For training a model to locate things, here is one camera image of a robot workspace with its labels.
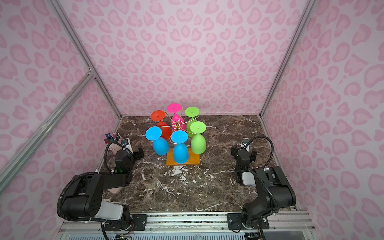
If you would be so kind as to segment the green wine glass front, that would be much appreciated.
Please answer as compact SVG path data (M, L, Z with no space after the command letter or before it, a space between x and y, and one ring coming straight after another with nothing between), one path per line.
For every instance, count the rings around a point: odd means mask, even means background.
M203 154L206 150L206 139L202 135L207 130L206 124L202 122L194 122L191 124L191 131L194 133L191 141L191 149L195 154Z

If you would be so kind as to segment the green wine glass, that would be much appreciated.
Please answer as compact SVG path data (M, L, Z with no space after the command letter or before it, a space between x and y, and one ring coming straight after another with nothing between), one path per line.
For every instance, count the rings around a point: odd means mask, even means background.
M196 107L189 107L185 110L185 115L191 118L187 122L187 134L190 138L192 138L195 133L192 132L191 125L197 121L196 118L200 116L200 110Z
M207 130L206 124L202 122L194 122L191 124L191 131L194 133L191 141L191 149L195 154L203 154L206 150L206 139L202 135Z

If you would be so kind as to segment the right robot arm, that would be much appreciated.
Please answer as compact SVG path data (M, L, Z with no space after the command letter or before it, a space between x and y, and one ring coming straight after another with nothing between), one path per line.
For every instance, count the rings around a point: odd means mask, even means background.
M254 169L251 162L256 159L256 155L237 146L231 148L231 155L236 160L237 183L257 189L257 197L245 203L241 209L244 227L257 227L260 222L265 223L267 217L296 204L296 194L281 167Z

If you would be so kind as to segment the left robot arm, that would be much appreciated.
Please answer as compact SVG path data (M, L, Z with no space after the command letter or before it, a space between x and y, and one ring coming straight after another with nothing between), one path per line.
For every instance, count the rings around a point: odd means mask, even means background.
M114 172L88 172L76 175L62 190L58 203L58 216L71 222L101 222L110 225L131 225L129 208L103 200L103 192L129 186L136 161L145 157L143 148L130 152L119 150L115 155Z

